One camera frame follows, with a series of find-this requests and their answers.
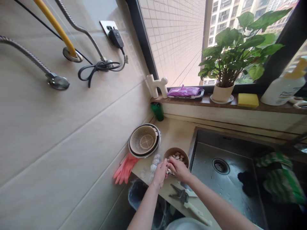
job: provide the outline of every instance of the electrical outlet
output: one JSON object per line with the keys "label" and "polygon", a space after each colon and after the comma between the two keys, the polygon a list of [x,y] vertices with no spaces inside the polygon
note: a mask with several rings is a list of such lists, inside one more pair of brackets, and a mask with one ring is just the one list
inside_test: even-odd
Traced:
{"label": "electrical outlet", "polygon": [[109,39],[109,32],[112,29],[118,29],[114,21],[100,21],[100,25],[103,28],[108,39]]}

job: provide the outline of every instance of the sink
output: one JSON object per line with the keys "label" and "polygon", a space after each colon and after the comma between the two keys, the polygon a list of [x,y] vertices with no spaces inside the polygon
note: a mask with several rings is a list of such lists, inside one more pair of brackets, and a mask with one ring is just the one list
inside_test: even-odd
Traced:
{"label": "sink", "polygon": [[[262,186],[267,172],[281,165],[255,166],[256,158],[278,150],[280,147],[270,142],[196,127],[188,153],[190,170],[260,228],[275,230],[291,226],[292,229],[301,219],[307,219],[300,207],[273,203]],[[294,162],[294,166],[306,169],[306,164],[300,162]],[[304,189],[306,183],[300,183]]]}

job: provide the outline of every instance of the colander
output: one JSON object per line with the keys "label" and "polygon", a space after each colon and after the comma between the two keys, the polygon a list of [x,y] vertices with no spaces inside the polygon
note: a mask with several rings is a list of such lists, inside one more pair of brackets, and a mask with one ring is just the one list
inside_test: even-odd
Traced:
{"label": "colander", "polygon": [[152,124],[136,128],[129,138],[129,150],[136,158],[146,158],[153,154],[161,142],[159,129]]}

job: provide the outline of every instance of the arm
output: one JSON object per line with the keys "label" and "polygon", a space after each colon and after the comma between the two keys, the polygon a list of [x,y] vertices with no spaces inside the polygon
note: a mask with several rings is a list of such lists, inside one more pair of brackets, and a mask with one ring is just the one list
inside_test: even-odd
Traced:
{"label": "arm", "polygon": [[192,175],[183,162],[170,158],[168,167],[178,179],[190,186],[223,230],[258,228],[218,194]]}
{"label": "arm", "polygon": [[141,205],[135,213],[127,230],[151,230],[154,219],[154,210],[156,208],[158,192],[163,186],[163,181],[166,177],[167,159],[157,165],[154,179],[148,187]]}

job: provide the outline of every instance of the dish soap bottle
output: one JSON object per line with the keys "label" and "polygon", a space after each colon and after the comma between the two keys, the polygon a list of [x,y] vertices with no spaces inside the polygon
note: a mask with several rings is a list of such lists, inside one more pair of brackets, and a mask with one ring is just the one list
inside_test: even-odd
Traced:
{"label": "dish soap bottle", "polygon": [[299,91],[306,83],[304,69],[307,60],[300,58],[299,63],[293,71],[283,73],[275,79],[265,91],[260,101],[268,105],[283,105],[290,97]]}

